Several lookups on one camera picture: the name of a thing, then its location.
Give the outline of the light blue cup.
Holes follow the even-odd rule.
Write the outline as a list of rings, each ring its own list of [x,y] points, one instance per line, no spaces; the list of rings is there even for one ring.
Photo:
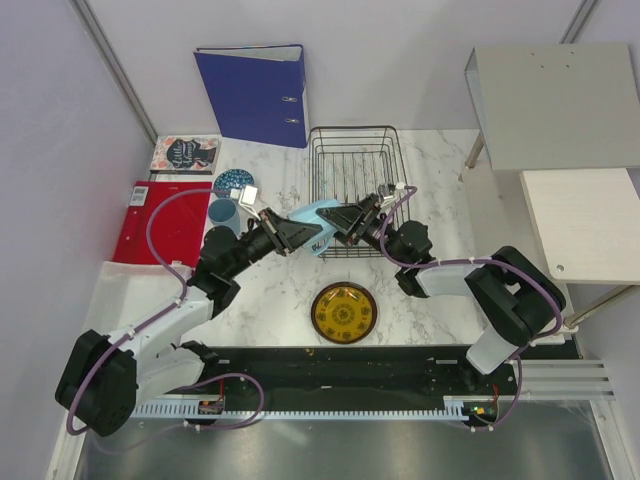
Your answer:
[[[307,240],[303,247],[312,255],[322,255],[331,245],[337,229],[317,214],[318,209],[340,206],[337,199],[325,199],[313,202],[303,208],[297,209],[288,215],[288,219],[306,224],[316,224],[322,227],[320,233]]]

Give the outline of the blue patterned bowl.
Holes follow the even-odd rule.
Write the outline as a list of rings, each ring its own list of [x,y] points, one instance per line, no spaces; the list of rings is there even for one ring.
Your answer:
[[[214,189],[228,194],[232,189],[242,189],[255,183],[254,176],[244,169],[234,168],[222,172],[214,181]]]

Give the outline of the yellow plate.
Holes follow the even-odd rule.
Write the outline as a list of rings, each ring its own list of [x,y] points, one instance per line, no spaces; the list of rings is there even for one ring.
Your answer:
[[[368,336],[378,319],[378,307],[371,293],[352,282],[336,282],[319,292],[311,304],[315,331],[338,344],[357,343]]]

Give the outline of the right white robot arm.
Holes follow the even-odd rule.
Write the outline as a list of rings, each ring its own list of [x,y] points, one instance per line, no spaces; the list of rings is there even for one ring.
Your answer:
[[[527,257],[504,246],[488,257],[438,260],[431,255],[428,227],[415,220],[392,225],[396,207],[381,212],[370,195],[359,203],[330,201],[315,209],[344,245],[364,242],[400,270],[395,278],[408,296],[469,296],[488,326],[467,350],[458,381],[467,392],[483,392],[494,371],[534,340],[555,334],[566,307],[563,293]]]

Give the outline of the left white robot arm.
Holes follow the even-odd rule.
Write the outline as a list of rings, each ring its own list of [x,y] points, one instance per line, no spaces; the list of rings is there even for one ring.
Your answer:
[[[292,253],[327,231],[320,223],[284,218],[269,208],[259,212],[253,229],[236,235],[227,226],[210,229],[195,270],[181,282],[178,297],[150,318],[108,334],[93,329],[75,342],[55,392],[74,422],[102,437],[116,432],[134,408],[166,392],[189,385],[208,393],[219,382],[219,369],[194,344],[173,341],[224,312],[240,291],[236,277],[276,252]]]

